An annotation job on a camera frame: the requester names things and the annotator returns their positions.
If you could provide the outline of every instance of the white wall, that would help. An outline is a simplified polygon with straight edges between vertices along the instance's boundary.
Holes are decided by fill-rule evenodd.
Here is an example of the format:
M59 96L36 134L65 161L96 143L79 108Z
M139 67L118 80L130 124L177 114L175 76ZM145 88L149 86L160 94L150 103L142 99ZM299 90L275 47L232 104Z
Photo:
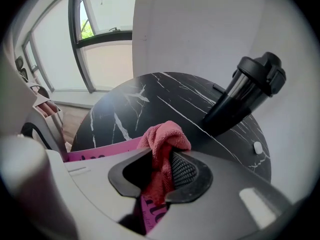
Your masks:
M265 0L136 0L133 76L174 71L226 87L251 48Z
M266 138L271 182L293 202L306 196L320 168L320 49L291 0L266 0L250 56L282 60L283 89L254 113Z
M56 104L91 109L104 95L105 92L54 91L50 98Z

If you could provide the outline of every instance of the pink cloth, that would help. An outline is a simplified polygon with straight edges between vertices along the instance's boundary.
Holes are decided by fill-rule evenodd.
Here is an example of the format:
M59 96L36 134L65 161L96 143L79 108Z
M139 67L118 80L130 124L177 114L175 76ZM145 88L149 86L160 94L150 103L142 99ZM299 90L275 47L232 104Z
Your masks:
M169 161L172 148L190 150L191 144L179 125L167 121L150 127L144 133L138 148L145 147L152 149L153 172L151 182L142 194L150 196L153 203L159 205L165 201L166 194L174 190Z

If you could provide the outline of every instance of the pink paper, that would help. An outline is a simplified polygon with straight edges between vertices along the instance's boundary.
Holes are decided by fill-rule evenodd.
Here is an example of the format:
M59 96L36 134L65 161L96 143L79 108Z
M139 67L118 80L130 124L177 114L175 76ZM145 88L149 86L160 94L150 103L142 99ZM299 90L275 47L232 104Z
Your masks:
M168 211L167 205L163 203L156 206L146 194L141 194L140 201L145 231L148 234Z
M101 146L92 149L86 149L81 151L75 151L68 153L69 162L79 161L79 160L88 160L96 158L104 158L124 152L136 150L137 146L142 137L134 138L131 140L119 142L116 144Z

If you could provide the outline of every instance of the window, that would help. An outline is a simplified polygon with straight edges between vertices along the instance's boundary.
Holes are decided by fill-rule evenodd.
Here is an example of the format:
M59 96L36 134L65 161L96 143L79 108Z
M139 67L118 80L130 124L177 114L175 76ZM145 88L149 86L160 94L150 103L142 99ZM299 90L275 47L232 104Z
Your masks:
M94 36L83 0L81 0L80 3L80 29L81 39L86 39Z
M45 82L43 76L41 75L40 71L39 71L39 70L36 70L36 71L33 72L33 74L34 74L34 79L35 79L35 81L36 81L39 85L43 86L47 91L50 92L50 89L49 89L48 85L46 84L46 82Z
M82 1L95 35L117 31L132 31L136 0Z
M135 0L55 0L23 45L36 81L51 92L110 90L133 78Z
M28 60L31 71L38 69L34 54L31 49L30 41L25 46L26 59Z
M68 0L59 1L33 31L34 46L55 90L86 90L72 50Z
M132 41L113 41L81 49L95 87L111 90L132 79Z

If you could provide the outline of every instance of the round table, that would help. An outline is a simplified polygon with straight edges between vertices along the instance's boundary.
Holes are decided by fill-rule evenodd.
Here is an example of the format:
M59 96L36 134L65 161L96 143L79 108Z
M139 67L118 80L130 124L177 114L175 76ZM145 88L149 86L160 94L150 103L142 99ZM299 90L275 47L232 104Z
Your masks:
M126 81L106 93L80 125L71 151L80 151L141 137L149 127L177 123L192 150L224 158L271 180L265 137L252 115L227 132L212 137L202 119L222 92L201 77L176 72L151 73ZM254 142L262 144L256 154Z

